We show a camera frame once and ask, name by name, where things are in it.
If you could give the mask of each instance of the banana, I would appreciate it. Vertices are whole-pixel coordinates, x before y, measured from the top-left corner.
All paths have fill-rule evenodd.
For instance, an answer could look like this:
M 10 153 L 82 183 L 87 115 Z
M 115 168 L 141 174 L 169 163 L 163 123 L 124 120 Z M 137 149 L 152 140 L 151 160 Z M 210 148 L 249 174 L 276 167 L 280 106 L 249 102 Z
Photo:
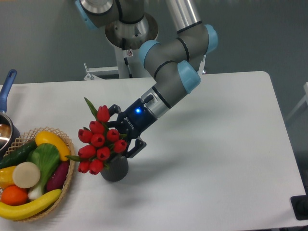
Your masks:
M 29 218 L 49 207 L 60 197 L 61 189 L 52 190 L 24 205 L 10 206 L 0 202 L 0 217 L 9 220 Z

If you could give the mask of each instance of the blue joint cap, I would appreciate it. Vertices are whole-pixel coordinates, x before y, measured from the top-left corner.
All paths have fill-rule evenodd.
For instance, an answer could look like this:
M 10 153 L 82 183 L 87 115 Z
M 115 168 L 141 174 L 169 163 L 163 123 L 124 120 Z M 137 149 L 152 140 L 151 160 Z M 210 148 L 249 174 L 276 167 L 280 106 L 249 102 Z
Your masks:
M 190 94 L 191 91 L 201 82 L 200 76 L 185 60 L 178 64 L 178 71 L 186 92 Z
M 215 50 L 216 47 L 218 46 L 218 36 L 217 32 L 214 30 L 214 28 L 207 24 L 205 25 L 208 31 L 208 47 L 206 54 L 210 53 L 211 51 Z
M 87 14 L 85 13 L 85 11 L 83 10 L 79 0 L 75 1 L 75 5 L 77 6 L 77 9 L 79 10 L 81 17 L 83 19 L 83 21 L 86 23 L 88 29 L 90 30 L 96 30 L 97 26 L 93 24 L 93 22 L 89 19 L 89 17 L 87 16 Z
M 146 58 L 146 55 L 148 54 L 148 52 L 150 51 L 150 49 L 156 45 L 156 44 L 160 44 L 159 42 L 157 42 L 156 40 L 149 40 L 146 41 L 140 48 L 139 48 L 139 59 L 140 62 L 142 63 L 142 66 L 144 67 L 144 61 Z

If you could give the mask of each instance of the pot handle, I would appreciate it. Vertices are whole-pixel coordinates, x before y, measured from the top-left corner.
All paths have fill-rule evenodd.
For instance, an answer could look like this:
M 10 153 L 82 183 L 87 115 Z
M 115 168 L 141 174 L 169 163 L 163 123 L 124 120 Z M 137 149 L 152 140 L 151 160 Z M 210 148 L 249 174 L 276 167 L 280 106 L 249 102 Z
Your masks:
M 2 89 L 0 91 L 0 112 L 6 112 L 6 100 L 8 98 L 11 86 L 15 80 L 17 71 L 12 69 L 6 77 Z

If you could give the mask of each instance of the orange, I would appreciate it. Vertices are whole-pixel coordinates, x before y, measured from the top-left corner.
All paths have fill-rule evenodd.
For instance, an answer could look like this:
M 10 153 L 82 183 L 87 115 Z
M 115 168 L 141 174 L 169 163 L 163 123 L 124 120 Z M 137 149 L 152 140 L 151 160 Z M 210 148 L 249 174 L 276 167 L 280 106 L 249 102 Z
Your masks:
M 12 185 L 3 190 L 1 202 L 7 205 L 23 205 L 28 201 L 28 193 L 26 189 L 21 189 L 16 185 Z

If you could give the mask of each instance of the purple eggplant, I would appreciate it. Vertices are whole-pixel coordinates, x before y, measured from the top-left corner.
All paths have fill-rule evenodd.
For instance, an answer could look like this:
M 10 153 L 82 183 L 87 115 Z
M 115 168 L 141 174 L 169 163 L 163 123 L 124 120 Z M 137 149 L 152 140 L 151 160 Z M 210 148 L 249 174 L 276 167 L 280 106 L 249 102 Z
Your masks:
M 69 161 L 61 162 L 52 177 L 48 180 L 46 191 L 62 189 L 69 169 Z

